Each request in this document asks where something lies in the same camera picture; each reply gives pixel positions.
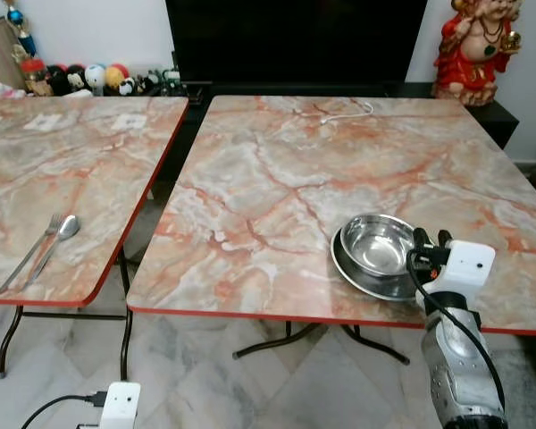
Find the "red table edge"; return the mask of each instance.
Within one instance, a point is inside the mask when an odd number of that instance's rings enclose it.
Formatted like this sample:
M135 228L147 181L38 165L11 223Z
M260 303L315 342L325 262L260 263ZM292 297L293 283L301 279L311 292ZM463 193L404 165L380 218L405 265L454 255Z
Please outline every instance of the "red table edge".
M204 317L228 317L239 319L259 319L259 320L280 320L282 322L304 322L316 324L357 324L360 326L379 326L387 328L411 328L424 329L424 324L410 324L405 322L382 322L373 320L356 319L332 319L327 317L303 317L296 315L259 315L256 313L231 313L230 311L199 311L199 310L170 310L166 308L146 308L127 305L135 313L145 313L150 315L197 315ZM485 333L502 333L509 335L536 336L536 330L524 329L503 329L482 327Z
M109 271L111 270L111 267L113 266L113 263L117 259L117 254L119 253L119 250L121 249L121 246L123 245L123 242L129 235L129 231L131 227L133 226L133 223L135 222L135 219L138 216L138 213L141 211L141 208L145 204L145 200L147 198L147 193L153 186L153 183L155 183L155 179L157 177L157 174L161 170L161 167L163 166L164 159L167 157L167 154L169 153L169 150L171 150L171 147L173 146L172 142L175 140L175 137L177 137L177 133L179 132L180 125L183 123L185 116L188 112L188 100L185 98L186 104L185 104L185 110L183 111L182 115L180 116L179 120L177 121L177 125L175 129L172 132L171 138L169 139L169 142L167 143L167 146L165 147L163 154L161 155L161 158L157 162L157 165L155 166L155 170L153 171L153 174L149 178L149 182L147 183L147 186L143 190L143 193L141 194L141 198L139 199L137 205L135 206L135 209L133 210L133 213L130 217L130 219L127 222L127 225L125 226L125 229L123 230L123 233L119 240L117 241L117 245L115 246L115 249L113 250L113 253L109 257L109 260L107 261L107 265L105 266L104 271L101 273L101 276L99 277L99 280L96 283L96 287L91 291L91 293L86 296L81 301L42 301L42 300L33 300L33 299L0 299L0 305L8 305L8 306L34 306L34 307L85 307L91 301L93 301L99 291L101 290L102 286L105 283L105 280L107 279L107 276L109 275Z

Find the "black cable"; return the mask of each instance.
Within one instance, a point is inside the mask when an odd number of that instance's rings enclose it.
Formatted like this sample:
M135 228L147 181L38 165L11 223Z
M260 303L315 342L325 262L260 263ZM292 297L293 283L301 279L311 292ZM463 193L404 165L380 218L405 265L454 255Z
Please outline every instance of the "black cable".
M409 250L407 253L407 259L406 259L406 266L407 271L411 274L411 278L413 279L413 282L415 283L415 287L421 292L421 294L424 296L425 299L427 299L435 308L437 308L443 315L445 315L448 320L450 320L458 329L460 329L470 341L473 342L474 346L479 350L479 353L481 353L482 359L484 359L484 362L486 363L486 366L489 368L490 375L492 376L492 381L494 382L497 393L498 393L498 400L500 400L500 404L502 405L503 411L506 411L505 407L505 397L504 397L504 390L502 389L502 383L500 382L500 377L498 376L497 368L492 363L492 360L490 360L490 356L487 353L487 351L482 346L481 342L474 336L474 334L461 322L456 319L453 315L451 315L446 308L444 308L439 302L433 298L427 291L423 288L421 283L419 282L419 279L417 277L417 273L415 272L415 268L413 267L413 255L420 255L420 252L418 250Z
M21 429L27 429L32 420L34 420L42 411L47 408L50 408L52 405L62 402L63 400L83 400L84 402L90 402L94 407L102 407L105 403L105 397L107 396L106 391L98 391L93 395L64 395L56 398L55 400L50 400L48 403L38 408L34 414L32 414L28 420L22 425Z

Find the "marble tabletop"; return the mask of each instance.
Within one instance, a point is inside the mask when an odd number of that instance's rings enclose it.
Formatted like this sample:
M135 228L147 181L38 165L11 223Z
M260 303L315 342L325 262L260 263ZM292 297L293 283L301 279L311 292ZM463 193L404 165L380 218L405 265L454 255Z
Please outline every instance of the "marble tabletop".
M0 100L0 285L47 227L74 214L26 290L26 269L0 304L82 307L98 293L187 108L185 98Z
M330 121L337 114L372 116ZM475 303L536 333L536 191L454 101L217 97L127 301L134 311L419 327L345 282L333 233L362 213L497 250Z

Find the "stainless steel bowl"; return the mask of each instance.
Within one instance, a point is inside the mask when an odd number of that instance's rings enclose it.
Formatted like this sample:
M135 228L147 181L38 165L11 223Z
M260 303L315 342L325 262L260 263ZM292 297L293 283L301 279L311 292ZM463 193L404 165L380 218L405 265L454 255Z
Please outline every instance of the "stainless steel bowl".
M331 258L344 279L359 290L379 299L388 301L415 300L415 285L409 274L377 277L365 273L343 249L339 235L340 230L331 239Z
M341 229L339 237L348 257L366 273L378 277L407 274L413 227L397 217L361 214Z

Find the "black television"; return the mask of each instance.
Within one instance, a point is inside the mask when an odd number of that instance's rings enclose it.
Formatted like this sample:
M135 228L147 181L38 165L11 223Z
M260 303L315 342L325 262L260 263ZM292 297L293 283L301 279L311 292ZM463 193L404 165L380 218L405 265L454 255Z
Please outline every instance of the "black television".
M187 84L402 82L427 0L166 0Z

